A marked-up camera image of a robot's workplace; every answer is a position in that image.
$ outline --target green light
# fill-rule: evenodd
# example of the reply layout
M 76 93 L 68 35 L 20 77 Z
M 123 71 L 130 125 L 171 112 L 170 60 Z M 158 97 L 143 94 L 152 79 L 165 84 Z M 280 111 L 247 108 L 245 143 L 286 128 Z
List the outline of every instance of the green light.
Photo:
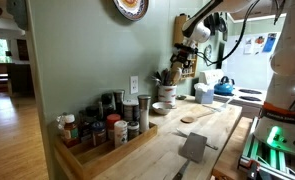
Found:
M 269 144 L 269 145 L 272 145 L 272 143 L 273 143 L 273 141 L 274 141 L 274 138 L 275 138 L 275 136 L 276 136 L 276 134 L 277 134 L 277 132 L 280 130 L 280 128 L 278 127 L 278 126 L 274 126 L 272 129 L 271 129 L 271 131 L 270 131 L 270 133 L 269 133 L 269 136 L 268 136 L 268 139 L 267 139 L 267 143 Z

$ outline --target stovetop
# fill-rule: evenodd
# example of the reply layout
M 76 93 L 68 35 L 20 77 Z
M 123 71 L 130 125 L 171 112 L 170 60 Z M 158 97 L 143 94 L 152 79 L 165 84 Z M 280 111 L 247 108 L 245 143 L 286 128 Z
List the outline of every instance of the stovetop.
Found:
M 247 89 L 247 88 L 234 86 L 234 90 L 232 91 L 232 94 L 234 94 L 234 99 L 232 101 L 233 103 L 254 106 L 259 108 L 263 105 L 266 99 L 266 91 L 250 89 L 252 91 L 255 91 L 255 92 L 257 91 L 261 93 L 261 94 L 258 94 L 258 93 L 250 94 L 250 93 L 239 91 L 240 89 Z M 222 95 L 214 94 L 214 98 L 218 100 L 222 100 L 222 101 L 227 101 L 230 98 L 230 96 L 222 96 Z

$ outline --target cable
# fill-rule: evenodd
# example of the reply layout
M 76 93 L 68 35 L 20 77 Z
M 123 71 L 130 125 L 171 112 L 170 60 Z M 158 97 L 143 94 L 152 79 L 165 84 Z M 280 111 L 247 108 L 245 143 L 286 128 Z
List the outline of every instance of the cable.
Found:
M 223 62 L 224 60 L 226 60 L 229 56 L 231 56 L 231 55 L 235 52 L 235 50 L 238 48 L 238 46 L 239 46 L 239 44 L 240 44 L 240 42 L 241 42 L 241 40 L 242 40 L 242 38 L 243 38 L 243 36 L 244 36 L 245 29 L 246 29 L 246 22 L 247 22 L 247 19 L 248 19 L 249 15 L 250 15 L 251 11 L 254 9 L 254 7 L 257 5 L 257 3 L 258 3 L 259 1 L 260 1 L 260 0 L 257 0 L 257 1 L 255 1 L 253 4 L 251 4 L 251 5 L 249 6 L 249 8 L 248 8 L 248 10 L 247 10 L 247 12 L 246 12 L 246 14 L 245 14 L 245 18 L 244 18 L 243 26 L 242 26 L 242 29 L 241 29 L 240 36 L 239 36 L 239 38 L 238 38 L 238 41 L 236 42 L 236 44 L 235 44 L 235 46 L 233 47 L 233 49 L 232 49 L 232 50 L 231 50 L 231 51 L 230 51 L 225 57 L 223 57 L 221 60 L 217 60 L 217 61 L 215 61 L 215 62 L 212 62 L 212 61 L 210 61 L 210 60 L 206 57 L 206 55 L 205 55 L 204 53 L 201 53 L 201 52 L 200 52 L 202 55 L 204 55 L 203 59 L 205 60 L 207 66 L 211 66 L 211 65 L 213 65 L 213 64 L 221 63 L 221 62 Z

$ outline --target blue kettle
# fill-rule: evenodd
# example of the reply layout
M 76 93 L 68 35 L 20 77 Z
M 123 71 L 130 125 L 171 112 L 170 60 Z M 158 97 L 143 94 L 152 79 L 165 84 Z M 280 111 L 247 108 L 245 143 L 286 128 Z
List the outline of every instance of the blue kettle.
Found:
M 220 82 L 214 86 L 214 93 L 222 96 L 232 96 L 234 90 L 235 81 L 229 79 L 227 76 L 221 78 Z

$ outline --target wooden shelf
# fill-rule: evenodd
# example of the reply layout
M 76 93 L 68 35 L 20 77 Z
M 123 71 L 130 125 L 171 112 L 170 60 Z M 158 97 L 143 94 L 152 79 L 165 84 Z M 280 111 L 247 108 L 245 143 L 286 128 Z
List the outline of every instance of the wooden shelf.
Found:
M 182 27 L 184 25 L 184 23 L 187 21 L 187 15 L 180 15 L 177 16 L 175 18 L 175 28 L 174 28 L 174 38 L 173 38 L 173 44 L 181 44 L 184 40 L 184 36 L 182 34 Z M 190 63 L 192 64 L 191 67 L 189 68 L 184 68 L 182 63 L 177 63 L 176 65 L 172 66 L 172 70 L 176 70 L 177 67 L 182 68 L 183 71 L 183 75 L 182 76 L 182 80 L 183 79 L 187 79 L 187 78 L 193 78 L 195 77 L 195 72 L 196 72 L 196 66 L 197 66 L 197 55 L 190 55 L 190 57 L 188 57 L 188 61 L 190 61 Z
M 93 179 L 156 136 L 157 125 L 149 123 L 149 127 L 148 131 L 116 149 L 113 141 L 94 148 L 92 140 L 67 148 L 57 136 L 55 156 L 69 179 Z

